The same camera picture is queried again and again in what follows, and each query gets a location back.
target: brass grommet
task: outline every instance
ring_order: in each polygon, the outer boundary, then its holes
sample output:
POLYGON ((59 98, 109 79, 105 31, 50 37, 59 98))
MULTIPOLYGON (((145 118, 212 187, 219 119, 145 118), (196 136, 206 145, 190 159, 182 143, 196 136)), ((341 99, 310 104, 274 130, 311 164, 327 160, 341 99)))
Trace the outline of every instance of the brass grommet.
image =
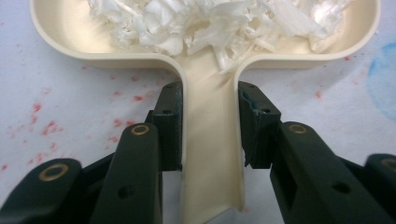
POLYGON ((137 125, 132 128, 131 133, 134 135, 142 135, 149 132, 149 126, 147 125, 137 125))
POLYGON ((292 133, 306 133, 307 129, 300 124, 291 124, 289 126, 289 131, 292 133))
POLYGON ((387 158, 381 161, 381 164, 396 173, 396 160, 387 158))
POLYGON ((41 171, 41 173, 38 175, 38 179, 44 182, 56 180, 59 177, 66 174, 68 170, 69 167, 66 164, 56 163, 47 167, 45 170, 41 171), (50 171, 54 171, 55 169, 60 169, 60 170, 59 172, 56 172, 56 174, 50 174, 50 171))

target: plastic shaving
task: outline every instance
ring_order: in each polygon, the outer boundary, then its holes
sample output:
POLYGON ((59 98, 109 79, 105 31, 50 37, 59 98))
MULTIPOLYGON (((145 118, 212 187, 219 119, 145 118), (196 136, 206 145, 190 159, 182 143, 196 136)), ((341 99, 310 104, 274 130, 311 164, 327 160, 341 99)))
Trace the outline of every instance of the plastic shaving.
POLYGON ((277 52, 282 39, 305 37, 315 53, 343 20, 351 0, 89 0, 91 15, 111 24, 120 48, 192 55, 212 48, 222 71, 248 50, 277 52))

